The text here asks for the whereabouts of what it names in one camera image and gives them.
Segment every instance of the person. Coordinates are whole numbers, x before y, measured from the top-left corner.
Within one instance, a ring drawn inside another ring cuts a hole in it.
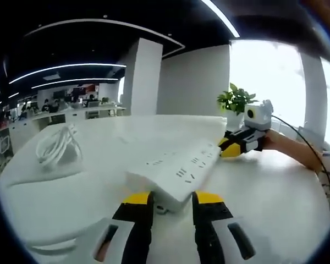
[[[5,119],[5,112],[0,111],[0,128],[4,128],[7,126],[7,120]]]
[[[89,99],[87,100],[86,107],[88,107],[89,102],[95,102],[98,101],[98,99],[94,98],[94,95],[89,95]]]
[[[44,105],[42,107],[42,112],[49,112],[49,99],[45,99],[44,100]]]
[[[27,109],[27,102],[24,102],[21,111],[24,112]]]
[[[328,175],[330,176],[330,151],[319,152],[315,150],[318,155],[317,157],[307,144],[289,139],[272,129],[266,134],[263,148],[267,150],[277,150],[284,153],[304,165],[306,168],[315,171],[330,203],[330,183],[320,162],[322,161]]]
[[[69,105],[66,103],[64,98],[61,98],[58,101],[58,103],[59,103],[59,111],[66,110],[69,107]]]
[[[49,107],[49,112],[50,113],[56,113],[56,112],[58,112],[59,111],[59,106],[60,106],[59,100],[56,99],[53,102],[53,104]]]
[[[83,105],[81,105],[80,103],[79,103],[79,96],[78,95],[73,95],[72,96],[72,102],[71,102],[71,107],[73,108],[73,109],[78,109],[78,108],[81,108],[81,107],[83,107]]]

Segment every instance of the power strip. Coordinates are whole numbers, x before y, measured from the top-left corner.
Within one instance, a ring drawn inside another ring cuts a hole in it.
[[[214,143],[199,140],[183,150],[166,152],[130,168],[126,184],[134,192],[154,191],[158,206],[177,212],[202,185],[220,151]]]

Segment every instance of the white cable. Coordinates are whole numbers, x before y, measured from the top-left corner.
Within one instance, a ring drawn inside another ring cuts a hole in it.
[[[39,163],[47,169],[55,169],[69,144],[74,148],[77,157],[81,158],[81,148],[74,138],[76,133],[75,126],[71,124],[41,140],[36,148]]]

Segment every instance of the computer monitor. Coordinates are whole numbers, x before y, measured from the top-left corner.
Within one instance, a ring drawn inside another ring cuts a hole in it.
[[[73,88],[72,94],[73,95],[85,95],[86,89],[85,89],[85,87]]]
[[[99,101],[90,101],[88,103],[88,107],[98,107],[99,106]]]
[[[38,109],[38,103],[37,102],[31,103],[31,108],[37,108]]]
[[[56,113],[59,111],[59,107],[58,106],[50,106],[49,107],[49,113]]]
[[[62,91],[54,92],[53,93],[53,98],[54,99],[61,99],[61,98],[65,98],[65,95],[66,95],[66,91],[62,90]]]
[[[72,102],[72,96],[65,96],[65,102],[71,103]]]

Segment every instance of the ceiling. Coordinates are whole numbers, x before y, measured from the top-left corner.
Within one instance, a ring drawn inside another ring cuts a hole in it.
[[[295,0],[212,0],[243,39],[274,39],[323,53],[310,18]],[[163,45],[163,58],[228,44],[233,35],[200,0],[88,1],[88,4],[13,4],[0,8],[0,100],[59,80],[120,78],[123,68],[68,67],[117,64],[139,37]]]

